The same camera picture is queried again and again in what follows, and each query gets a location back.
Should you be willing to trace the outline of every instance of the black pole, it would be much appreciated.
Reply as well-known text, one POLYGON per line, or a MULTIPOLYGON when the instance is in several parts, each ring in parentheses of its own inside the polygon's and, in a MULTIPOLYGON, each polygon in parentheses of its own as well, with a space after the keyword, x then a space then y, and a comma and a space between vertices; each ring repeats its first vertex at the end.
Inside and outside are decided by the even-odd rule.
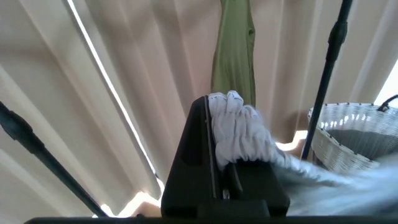
POLYGON ((107 214, 102 211, 94 199, 45 148, 44 143, 33 133, 32 127, 18 114, 8 110, 1 101, 0 124, 13 140, 19 141, 30 153, 35 155, 94 214, 98 217, 107 217, 107 214))
POLYGON ((308 128, 307 140, 305 141, 304 149, 301 154, 302 159, 306 159, 308 153, 310 152, 311 142, 315 129, 317 128, 317 123, 319 115, 321 113, 322 104, 325 100, 326 91, 328 89, 329 80, 335 62, 337 60, 338 53, 340 51, 341 45, 343 44, 348 30, 347 18, 349 14, 349 9, 351 8, 352 0, 343 0, 340 7, 340 12, 338 14, 338 19, 333 26, 329 35, 329 47, 326 54, 325 67, 323 68, 323 73, 321 77, 321 82, 319 84, 317 98, 315 100, 315 105, 313 107, 310 126, 308 128))

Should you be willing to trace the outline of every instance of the basket handle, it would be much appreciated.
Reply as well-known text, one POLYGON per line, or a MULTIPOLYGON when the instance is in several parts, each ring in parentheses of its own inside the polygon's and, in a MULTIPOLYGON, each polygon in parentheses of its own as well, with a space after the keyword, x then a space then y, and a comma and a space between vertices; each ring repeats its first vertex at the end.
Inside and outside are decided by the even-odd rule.
POLYGON ((389 109, 388 104, 393 101, 394 99, 398 98, 398 94, 396 94, 395 96, 392 96, 390 98, 388 98, 388 100, 386 100, 377 110, 378 111, 382 111, 385 112, 386 110, 389 109))

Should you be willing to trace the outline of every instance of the green cloth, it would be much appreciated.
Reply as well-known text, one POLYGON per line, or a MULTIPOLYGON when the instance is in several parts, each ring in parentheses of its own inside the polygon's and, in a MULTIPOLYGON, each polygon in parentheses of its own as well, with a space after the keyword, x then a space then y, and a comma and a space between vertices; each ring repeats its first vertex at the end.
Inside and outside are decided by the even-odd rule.
POLYGON ((211 91, 236 90, 245 104, 255 106, 254 24, 248 0, 221 0, 222 16, 213 59, 211 91))

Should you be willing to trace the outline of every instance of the white ruffled cloth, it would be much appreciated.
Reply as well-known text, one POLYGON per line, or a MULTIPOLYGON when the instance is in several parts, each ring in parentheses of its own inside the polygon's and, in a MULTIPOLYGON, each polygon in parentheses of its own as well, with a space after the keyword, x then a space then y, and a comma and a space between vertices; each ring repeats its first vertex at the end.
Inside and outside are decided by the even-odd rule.
POLYGON ((288 215, 379 215, 398 212, 398 154, 374 170, 339 175, 281 151, 255 108, 236 91, 208 97, 220 170, 229 162, 270 162, 290 197, 288 215))

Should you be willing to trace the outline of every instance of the white fabric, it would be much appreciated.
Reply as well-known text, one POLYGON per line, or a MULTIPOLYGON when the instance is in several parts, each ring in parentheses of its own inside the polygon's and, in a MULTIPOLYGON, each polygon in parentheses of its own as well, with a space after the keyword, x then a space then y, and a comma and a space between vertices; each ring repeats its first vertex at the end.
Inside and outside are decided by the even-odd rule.
POLYGON ((287 195, 287 215, 378 215, 398 212, 398 154, 381 166, 345 176, 279 150, 259 113, 235 92, 209 95, 220 170, 229 162, 262 160, 273 165, 287 195))
POLYGON ((212 93, 208 97, 211 125, 216 143, 216 160, 220 170, 229 162, 261 160, 302 175, 316 182, 347 184, 351 180, 321 169, 279 150, 259 113, 244 105, 236 91, 227 95, 212 93))

